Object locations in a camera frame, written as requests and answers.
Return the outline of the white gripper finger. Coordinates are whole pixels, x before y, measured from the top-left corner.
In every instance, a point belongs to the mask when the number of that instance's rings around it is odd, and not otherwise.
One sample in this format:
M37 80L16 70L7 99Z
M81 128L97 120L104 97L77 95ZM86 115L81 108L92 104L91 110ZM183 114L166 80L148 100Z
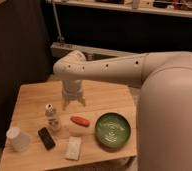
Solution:
M86 106L85 98L79 98L78 102L80 102L84 107Z
M62 102L62 108L63 110L66 110L67 106L69 105L69 102L67 100L63 100Z

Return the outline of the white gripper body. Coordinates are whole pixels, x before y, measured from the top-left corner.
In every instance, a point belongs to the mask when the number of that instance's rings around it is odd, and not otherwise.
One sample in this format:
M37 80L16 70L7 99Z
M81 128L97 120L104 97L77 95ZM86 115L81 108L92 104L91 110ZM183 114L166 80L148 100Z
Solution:
M63 80L62 81L62 96L67 101L78 100L84 98L84 91L81 80Z

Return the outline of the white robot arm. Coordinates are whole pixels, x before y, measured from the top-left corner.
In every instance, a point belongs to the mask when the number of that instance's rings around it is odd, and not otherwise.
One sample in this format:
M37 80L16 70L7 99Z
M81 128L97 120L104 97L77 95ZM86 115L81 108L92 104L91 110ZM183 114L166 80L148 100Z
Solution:
M192 52L153 52L87 61L73 51L53 66L69 91L73 80L140 89L138 171L192 171Z

